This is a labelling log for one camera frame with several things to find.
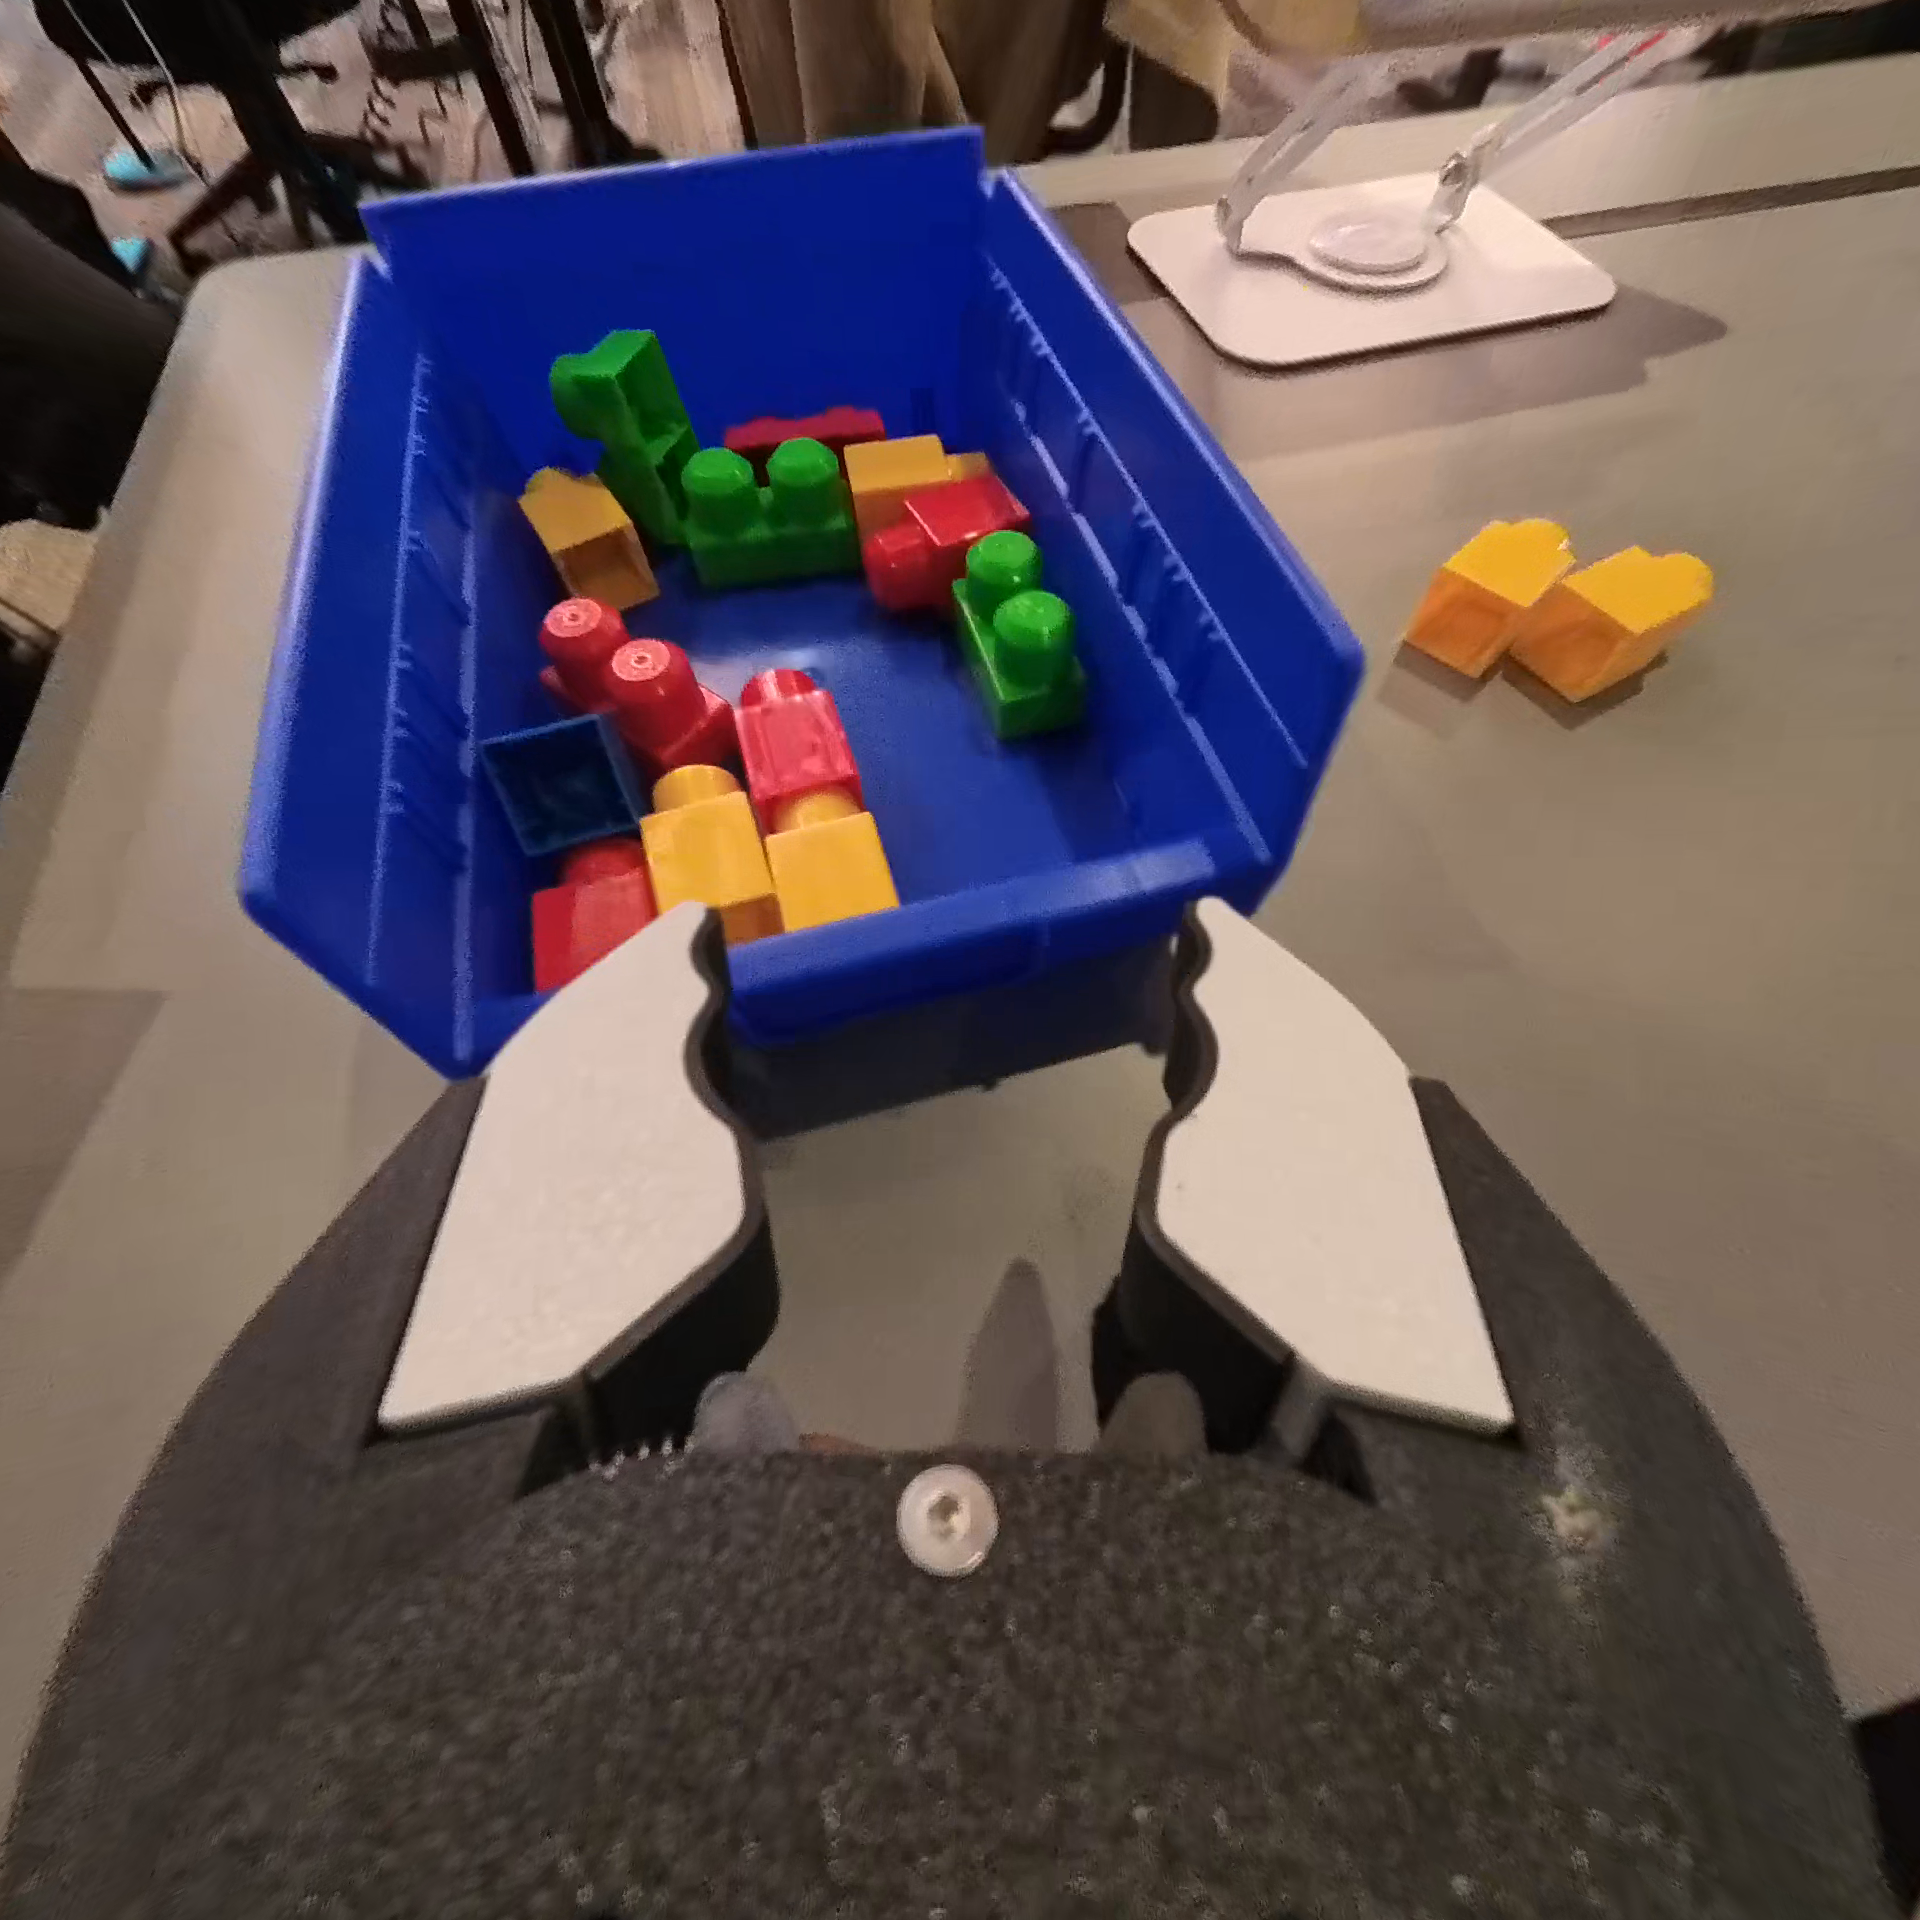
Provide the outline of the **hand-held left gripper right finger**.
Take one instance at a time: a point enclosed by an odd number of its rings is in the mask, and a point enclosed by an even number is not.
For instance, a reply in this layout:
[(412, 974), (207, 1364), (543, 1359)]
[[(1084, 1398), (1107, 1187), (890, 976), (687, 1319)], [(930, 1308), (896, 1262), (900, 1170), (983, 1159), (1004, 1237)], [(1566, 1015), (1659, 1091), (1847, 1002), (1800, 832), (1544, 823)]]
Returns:
[(1400, 1056), (1220, 898), (1175, 944), (1163, 1091), (1112, 1315), (1132, 1359), (1188, 1382), (1213, 1452), (1309, 1454), (1354, 1407), (1512, 1432)]

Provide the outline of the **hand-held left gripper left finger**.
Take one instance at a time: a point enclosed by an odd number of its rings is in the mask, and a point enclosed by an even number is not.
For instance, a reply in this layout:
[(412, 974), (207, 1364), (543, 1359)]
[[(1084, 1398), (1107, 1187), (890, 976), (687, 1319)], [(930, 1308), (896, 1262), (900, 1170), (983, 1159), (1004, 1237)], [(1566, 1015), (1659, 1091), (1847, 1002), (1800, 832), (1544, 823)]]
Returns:
[(684, 1432), (780, 1315), (728, 1107), (728, 949), (699, 902), (543, 998), (484, 1076), (376, 1405), (384, 1432), (530, 1407)]

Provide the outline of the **yellow single-stud toy block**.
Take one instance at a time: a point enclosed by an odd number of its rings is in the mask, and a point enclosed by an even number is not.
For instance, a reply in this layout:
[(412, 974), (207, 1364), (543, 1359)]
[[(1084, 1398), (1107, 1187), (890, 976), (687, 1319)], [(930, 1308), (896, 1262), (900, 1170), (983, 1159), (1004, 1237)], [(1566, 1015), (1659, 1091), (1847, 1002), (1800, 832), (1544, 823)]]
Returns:
[(1506, 658), (1560, 702), (1586, 703), (1647, 670), (1711, 596), (1715, 571), (1698, 556), (1632, 544), (1554, 583)]
[(1468, 682), (1483, 682), (1522, 616), (1573, 565), (1573, 541), (1559, 522), (1492, 518), (1434, 571), (1400, 643)]

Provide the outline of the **pile of mixed toy blocks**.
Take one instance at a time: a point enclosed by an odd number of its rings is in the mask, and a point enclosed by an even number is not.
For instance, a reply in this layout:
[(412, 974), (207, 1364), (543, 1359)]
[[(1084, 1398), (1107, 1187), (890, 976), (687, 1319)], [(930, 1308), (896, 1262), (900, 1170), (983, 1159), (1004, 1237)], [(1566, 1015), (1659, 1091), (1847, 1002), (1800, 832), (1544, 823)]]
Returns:
[(639, 631), (655, 556), (684, 556), (704, 591), (860, 575), (884, 616), (949, 616), (999, 744), (1086, 720), (1075, 613), (983, 452), (892, 438), (858, 406), (755, 418), (706, 446), (648, 330), (555, 358), (548, 394), (597, 446), (592, 470), (547, 467), (519, 493), (565, 588), (536, 626), (557, 718), (478, 749), (519, 852), (551, 871), (530, 901), (539, 995), (678, 904), (733, 947), (900, 904), (835, 695), (790, 663), (726, 695), (682, 643)]

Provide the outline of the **blue plastic storage bin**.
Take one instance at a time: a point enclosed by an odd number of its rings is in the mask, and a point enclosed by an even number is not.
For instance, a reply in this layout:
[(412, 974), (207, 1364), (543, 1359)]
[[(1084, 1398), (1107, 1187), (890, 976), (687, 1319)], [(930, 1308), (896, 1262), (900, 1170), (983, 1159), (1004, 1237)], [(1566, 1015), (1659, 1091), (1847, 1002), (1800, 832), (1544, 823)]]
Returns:
[(863, 575), (706, 589), (660, 557), (639, 636), (738, 700), (768, 668), (843, 716), (900, 909), (748, 947), (738, 1038), (909, 1045), (933, 1087), (1120, 1045), (1188, 901), (1282, 877), (1360, 644), (1044, 207), (966, 130), (670, 160), (373, 205), (285, 571), (238, 896), (443, 1076), (534, 1012), (532, 898), (484, 772), (563, 718), (559, 575), (519, 506), (583, 469), (565, 351), (653, 332), (699, 443), (870, 406), (980, 452), (1075, 615), (1088, 714), (999, 742), (952, 622)]

